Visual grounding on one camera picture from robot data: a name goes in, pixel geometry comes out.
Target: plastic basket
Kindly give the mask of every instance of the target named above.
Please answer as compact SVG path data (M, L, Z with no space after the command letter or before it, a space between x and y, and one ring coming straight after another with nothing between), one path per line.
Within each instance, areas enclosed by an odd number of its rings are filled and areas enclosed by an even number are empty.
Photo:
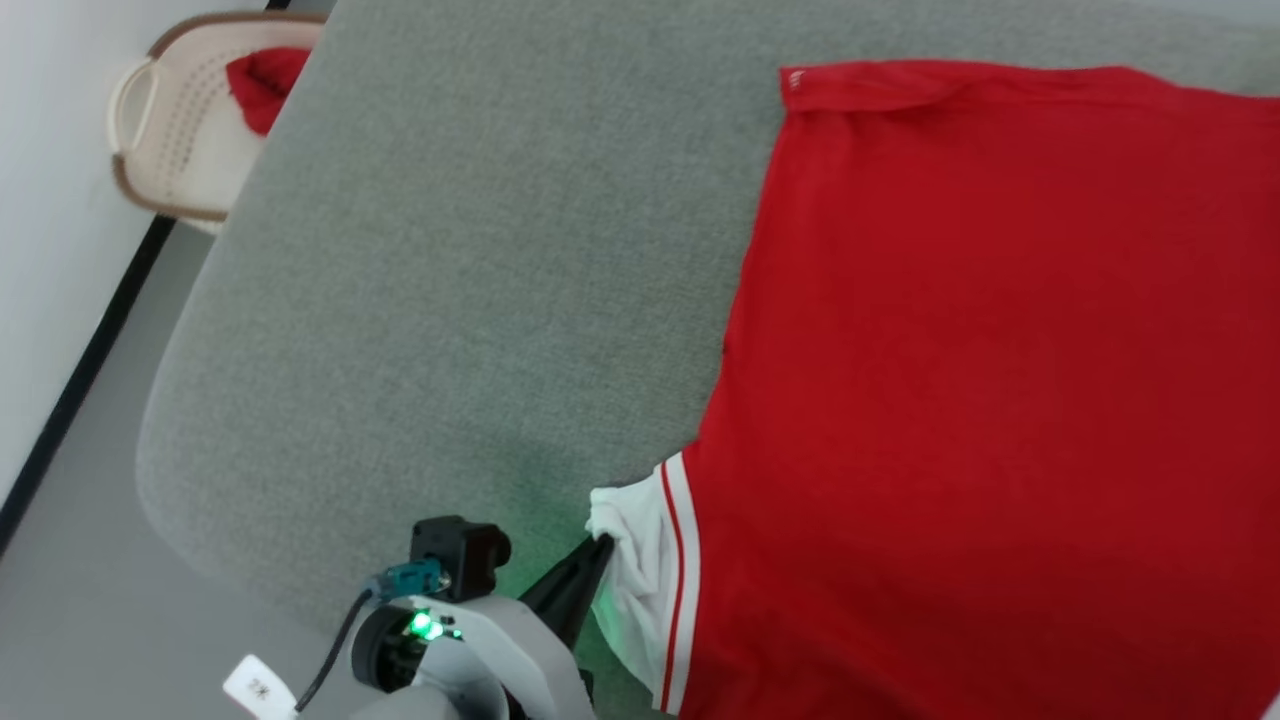
M120 79L108 108L115 182L125 197L216 232L265 142L244 124L227 63L268 47L311 49L325 19L219 13L164 33Z

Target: green led light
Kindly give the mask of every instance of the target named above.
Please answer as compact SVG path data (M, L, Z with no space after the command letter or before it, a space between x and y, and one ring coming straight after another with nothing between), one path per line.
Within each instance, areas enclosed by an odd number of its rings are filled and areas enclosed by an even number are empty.
M444 634L444 625L431 621L431 624L426 626L426 632L422 633L422 639L426 642L431 642L443 634Z
M431 642L444 635L444 625L431 620L431 614L424 610L413 615L413 619L408 621L408 632L426 642Z

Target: black baseboard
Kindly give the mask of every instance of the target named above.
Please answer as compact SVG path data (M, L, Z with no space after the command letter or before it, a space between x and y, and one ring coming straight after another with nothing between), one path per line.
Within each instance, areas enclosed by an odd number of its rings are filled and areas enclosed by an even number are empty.
M270 0L266 4L268 10L283 10L288 6L289 0ZM138 299L142 284L151 273L151 266L160 256L160 250L169 240L173 225L173 218L159 215L151 222L146 236L142 237L142 245L133 255L129 268L124 270L124 277L120 278L120 284L116 286L115 295L111 296L106 313L102 314L102 322L93 331L93 337L90 338L84 354L76 364L70 380L67 382L61 396L58 397L58 404L54 405L54 411L49 414L49 420L40 430L40 437L36 438L36 445L31 448L27 462L18 473L18 479L14 480L4 506L0 507L0 559L9 550L9 543L13 541L14 533L18 532L18 524L22 523L23 515L31 507L31 501L36 497L36 491L40 489L40 483L44 482L49 465L52 464L58 448L63 445L63 438L67 437L67 430L70 429L76 414L88 396L90 388L93 387L99 370L102 369L106 356L115 346L115 338L124 328L129 310L133 309L133 302Z

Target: white sleeve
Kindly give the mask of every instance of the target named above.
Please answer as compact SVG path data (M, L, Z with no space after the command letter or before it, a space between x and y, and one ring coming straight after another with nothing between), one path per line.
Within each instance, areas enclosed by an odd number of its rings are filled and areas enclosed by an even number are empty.
M613 557L591 610L613 653L654 693L663 692L678 553L660 471L622 488L591 491L591 537L611 536Z

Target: gray table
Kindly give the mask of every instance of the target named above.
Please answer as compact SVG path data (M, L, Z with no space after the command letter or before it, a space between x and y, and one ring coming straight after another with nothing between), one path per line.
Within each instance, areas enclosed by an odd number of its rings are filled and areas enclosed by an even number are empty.
M347 0L156 379L147 514L326 630L436 514L499 523L516 593L589 488L694 437L778 65L1124 63L1262 92L1276 40L1111 0ZM602 714L644 715L582 643Z

